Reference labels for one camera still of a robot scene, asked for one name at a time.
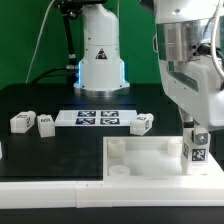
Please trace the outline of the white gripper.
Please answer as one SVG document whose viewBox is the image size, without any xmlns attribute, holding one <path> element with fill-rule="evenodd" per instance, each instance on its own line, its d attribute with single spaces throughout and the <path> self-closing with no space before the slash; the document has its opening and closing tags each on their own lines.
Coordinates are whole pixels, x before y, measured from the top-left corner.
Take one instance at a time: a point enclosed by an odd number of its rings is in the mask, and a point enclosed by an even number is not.
<svg viewBox="0 0 224 224">
<path fill-rule="evenodd" d="M 169 71 L 171 67 L 172 64 L 159 61 L 164 92 L 180 107 L 184 128 L 193 128 L 193 119 L 201 125 L 194 127 L 193 140 L 197 145 L 206 145 L 209 141 L 206 128 L 224 128 L 222 80 L 211 59 L 183 64 L 181 72 Z"/>
</svg>

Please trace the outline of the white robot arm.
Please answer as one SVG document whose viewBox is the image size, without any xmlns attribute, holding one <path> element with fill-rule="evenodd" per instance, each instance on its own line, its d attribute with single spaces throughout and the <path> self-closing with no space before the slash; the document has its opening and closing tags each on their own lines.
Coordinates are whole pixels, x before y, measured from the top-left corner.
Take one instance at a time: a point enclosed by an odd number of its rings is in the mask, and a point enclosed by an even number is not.
<svg viewBox="0 0 224 224">
<path fill-rule="evenodd" d="M 224 129 L 224 0 L 139 0 L 155 16 L 154 51 L 166 95 L 195 124 L 194 135 Z M 100 3 L 83 7 L 85 53 L 74 87 L 91 95 L 129 86 L 118 18 Z"/>
</svg>

